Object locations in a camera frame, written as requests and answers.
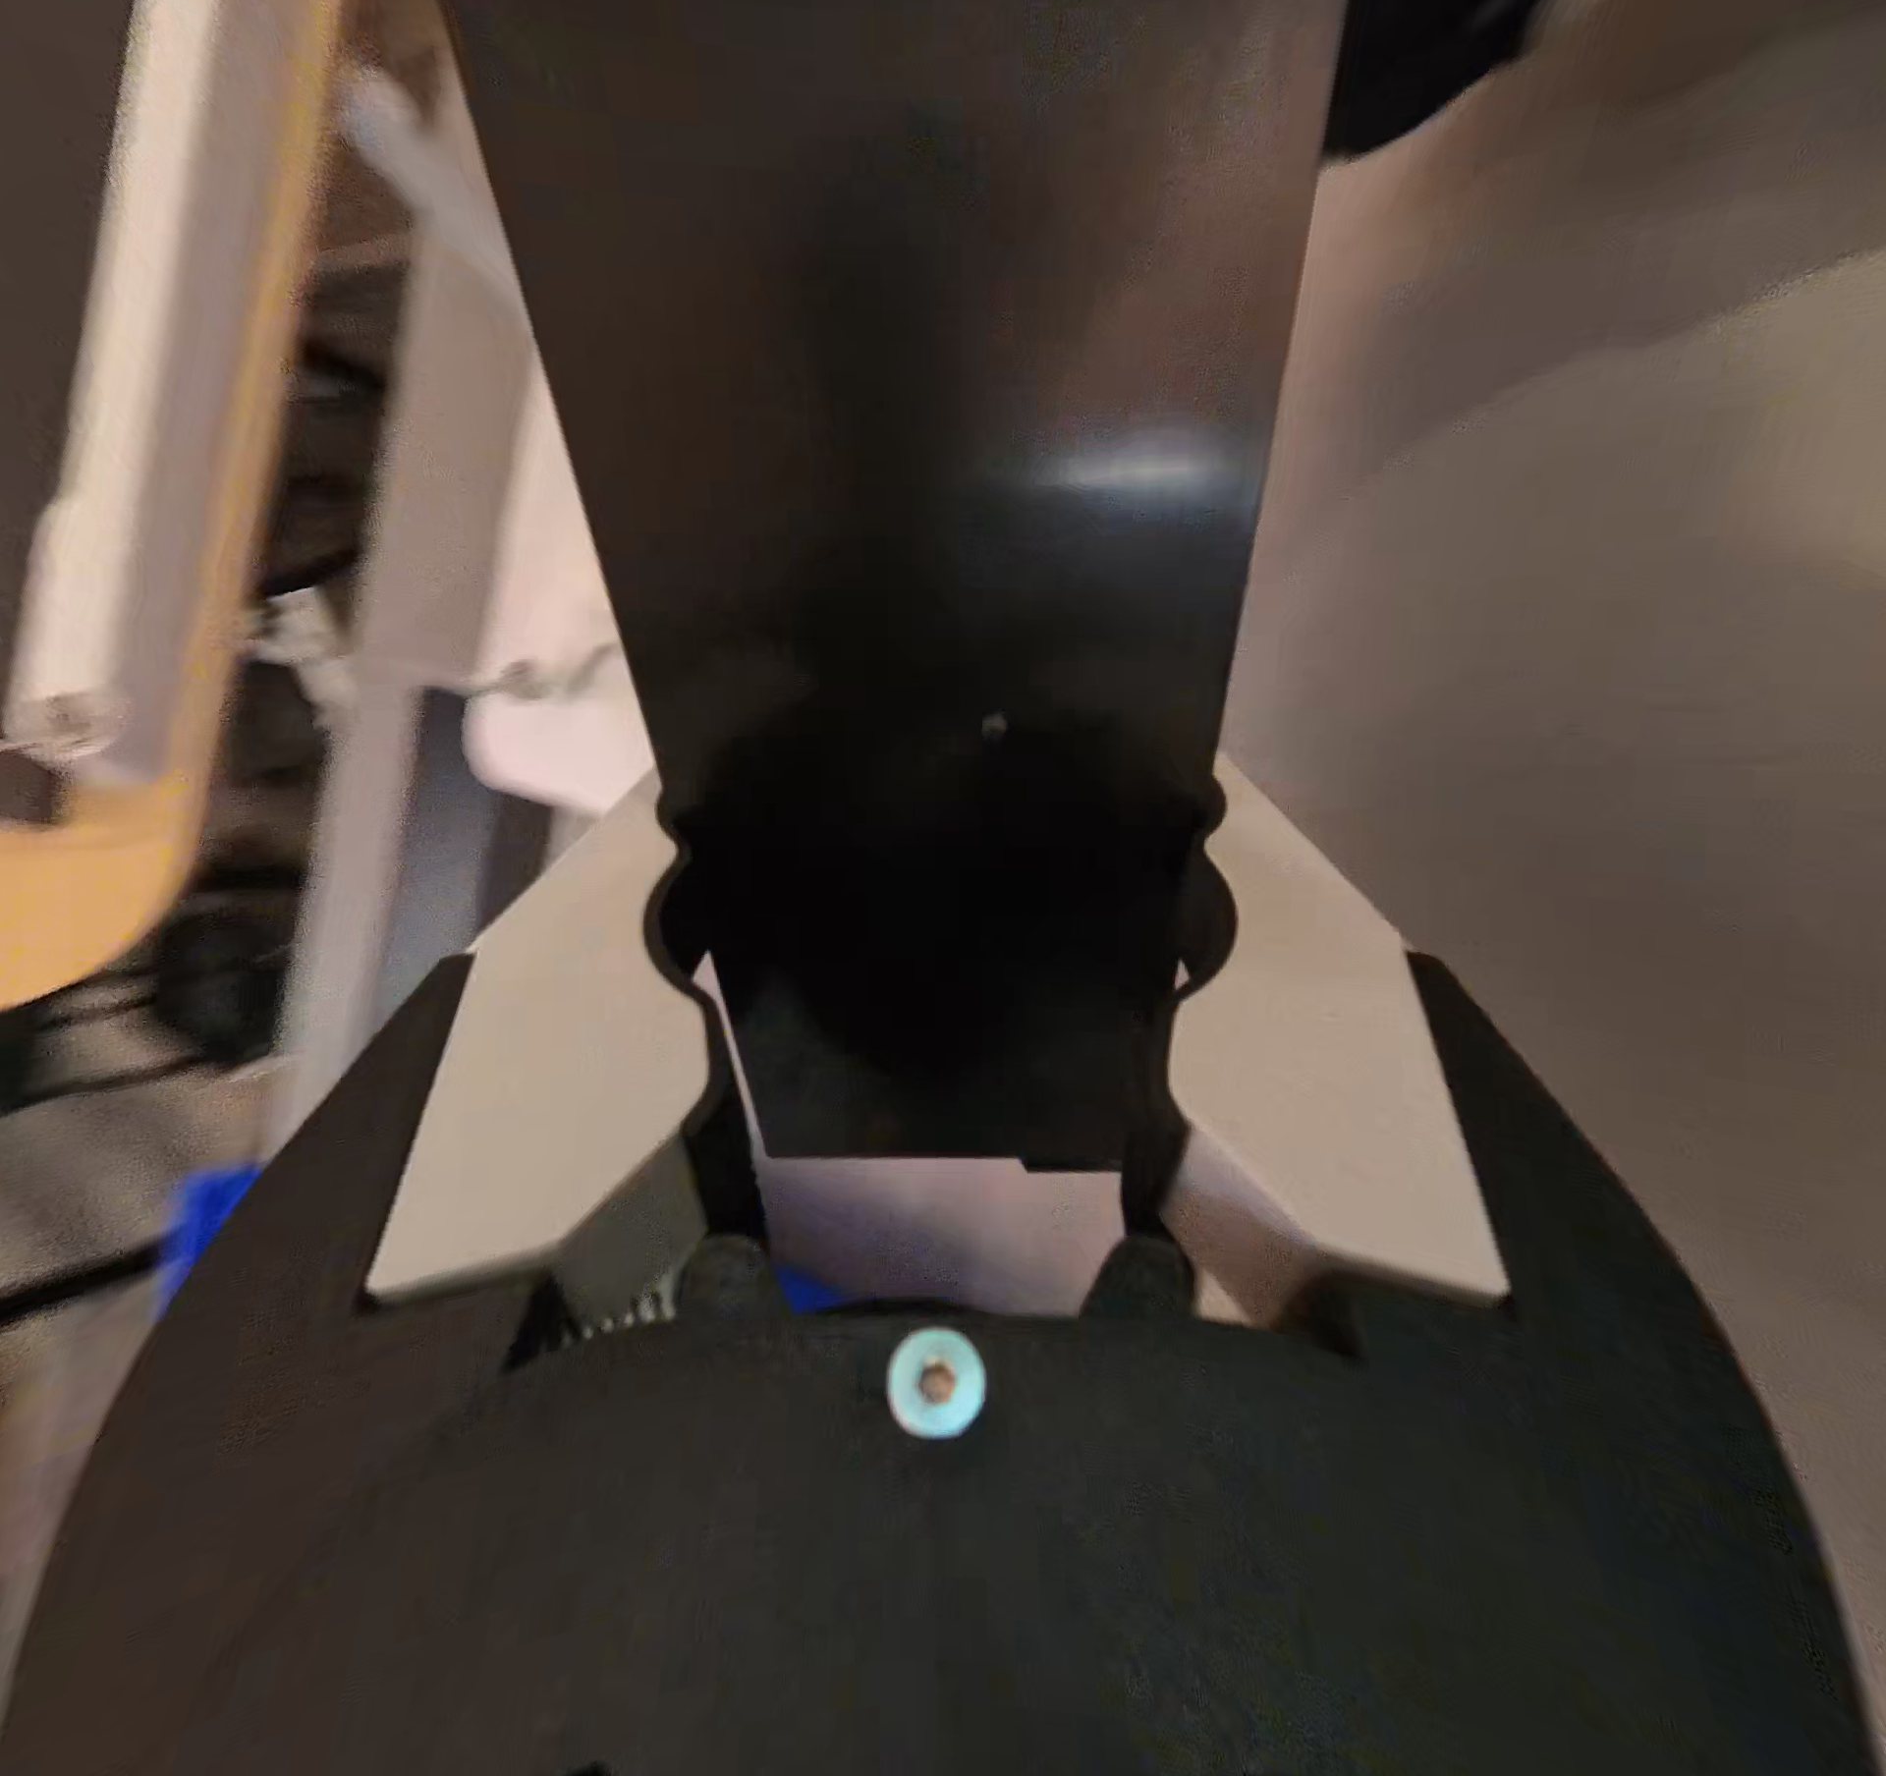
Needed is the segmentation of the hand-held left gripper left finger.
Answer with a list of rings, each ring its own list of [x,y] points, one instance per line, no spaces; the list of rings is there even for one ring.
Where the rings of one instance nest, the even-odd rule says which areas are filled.
[[[769,1242],[737,1058],[666,914],[683,851],[645,772],[463,954],[363,1290],[521,1278],[580,1333],[653,1320],[708,1240]]]

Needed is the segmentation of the white base book stand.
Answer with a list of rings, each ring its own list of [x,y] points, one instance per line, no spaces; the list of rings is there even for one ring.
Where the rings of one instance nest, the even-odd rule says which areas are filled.
[[[528,329],[492,186],[343,68],[349,3],[132,0],[78,413],[12,638],[5,752],[68,793],[5,822],[5,1010],[121,960],[182,890],[334,127]]]

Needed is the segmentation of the black plate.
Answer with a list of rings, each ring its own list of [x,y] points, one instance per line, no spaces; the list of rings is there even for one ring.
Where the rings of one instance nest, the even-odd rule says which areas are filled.
[[[773,1157],[1120,1170],[1350,0],[441,0]]]

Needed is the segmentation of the blue plastic bin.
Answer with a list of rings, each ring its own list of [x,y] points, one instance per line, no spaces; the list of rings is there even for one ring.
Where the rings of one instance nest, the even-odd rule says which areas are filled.
[[[155,1262],[155,1316],[164,1316],[182,1290],[186,1275],[201,1262],[206,1246],[218,1240],[238,1204],[255,1191],[262,1174],[258,1158],[206,1166],[180,1178],[172,1211],[160,1240]]]

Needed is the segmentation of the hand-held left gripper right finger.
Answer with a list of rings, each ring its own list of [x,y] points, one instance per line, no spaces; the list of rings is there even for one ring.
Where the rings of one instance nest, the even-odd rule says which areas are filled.
[[[1399,929],[1232,757],[1163,776],[1120,848],[1122,1211],[1179,1242],[1203,1315],[1276,1325],[1336,1278],[1507,1303]]]

